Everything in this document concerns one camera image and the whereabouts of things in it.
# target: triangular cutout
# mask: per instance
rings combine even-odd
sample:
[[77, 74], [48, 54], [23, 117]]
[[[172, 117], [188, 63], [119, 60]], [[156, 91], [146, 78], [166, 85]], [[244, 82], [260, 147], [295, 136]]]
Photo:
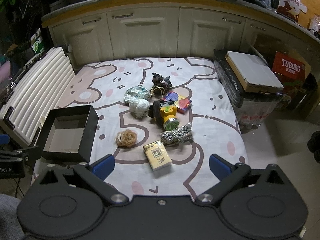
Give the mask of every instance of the triangular cutout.
[[279, 176], [278, 172], [276, 171], [271, 171], [269, 174], [269, 177], [267, 179], [268, 183], [276, 183], [276, 184], [284, 184], [283, 180]]
[[47, 174], [42, 179], [42, 181], [40, 182], [40, 184], [43, 185], [43, 184], [56, 183], [56, 182], [58, 182], [58, 179], [54, 174], [54, 171], [48, 171]]

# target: beige flower hair tie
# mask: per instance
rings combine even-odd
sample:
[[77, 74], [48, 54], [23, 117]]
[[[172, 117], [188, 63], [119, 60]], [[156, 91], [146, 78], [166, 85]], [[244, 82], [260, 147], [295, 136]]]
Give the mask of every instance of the beige flower hair tie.
[[137, 141], [137, 133], [131, 130], [118, 132], [116, 135], [116, 143], [119, 146], [131, 147]]

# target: wooden countertop edge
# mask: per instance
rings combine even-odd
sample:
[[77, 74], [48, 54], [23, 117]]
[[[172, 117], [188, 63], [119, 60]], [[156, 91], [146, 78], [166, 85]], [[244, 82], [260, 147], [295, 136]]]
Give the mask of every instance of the wooden countertop edge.
[[247, 15], [252, 15], [254, 18], [258, 18], [261, 22], [266, 22], [267, 24], [275, 24], [277, 27], [286, 30], [287, 32], [294, 34], [296, 37], [308, 42], [310, 45], [320, 48], [320, 43], [308, 36], [303, 31], [298, 28], [284, 22], [283, 20], [273, 17], [272, 15], [263, 13], [261, 11], [255, 10], [247, 6], [229, 3], [225, 1], [218, 0], [102, 0], [96, 3], [83, 5], [79, 8], [71, 9], [69, 11], [63, 12], [53, 18], [45, 20], [42, 22], [42, 27], [53, 26], [56, 23], [75, 17], [81, 14], [88, 12], [93, 12], [105, 8], [111, 8], [121, 5], [130, 5], [130, 4], [142, 4], [142, 3], [188, 3], [188, 4], [198, 4], [212, 7], [219, 7], [223, 9], [232, 10], [234, 12], [241, 12]]

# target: gray rope bundle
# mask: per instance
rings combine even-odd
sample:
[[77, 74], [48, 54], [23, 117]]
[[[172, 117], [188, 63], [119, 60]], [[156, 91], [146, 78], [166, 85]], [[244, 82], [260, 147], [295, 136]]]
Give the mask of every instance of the gray rope bundle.
[[188, 122], [180, 128], [175, 128], [172, 131], [165, 131], [161, 133], [161, 141], [167, 146], [174, 145], [177, 142], [184, 143], [185, 141], [192, 139], [191, 127], [192, 123]]

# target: cartoon print tablecloth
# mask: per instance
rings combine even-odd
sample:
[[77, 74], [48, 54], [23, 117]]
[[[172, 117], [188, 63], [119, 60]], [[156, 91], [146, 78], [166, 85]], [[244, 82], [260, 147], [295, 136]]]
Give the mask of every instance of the cartoon print tablecloth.
[[[192, 122], [194, 138], [167, 147], [170, 167], [152, 172], [142, 146], [160, 138], [162, 129], [149, 117], [136, 119], [124, 104], [124, 92], [130, 87], [152, 87], [152, 73], [171, 76], [172, 90], [192, 100], [180, 125]], [[113, 154], [115, 170], [105, 182], [131, 198], [133, 195], [197, 195], [219, 180], [209, 169], [209, 157], [215, 153], [231, 163], [246, 162], [247, 156], [236, 116], [219, 82], [213, 63], [203, 58], [134, 58], [85, 65], [63, 93], [58, 107], [92, 104], [99, 122], [90, 163]], [[117, 147], [115, 136], [131, 129], [138, 140], [130, 148]], [[37, 161], [35, 174], [44, 169]]]

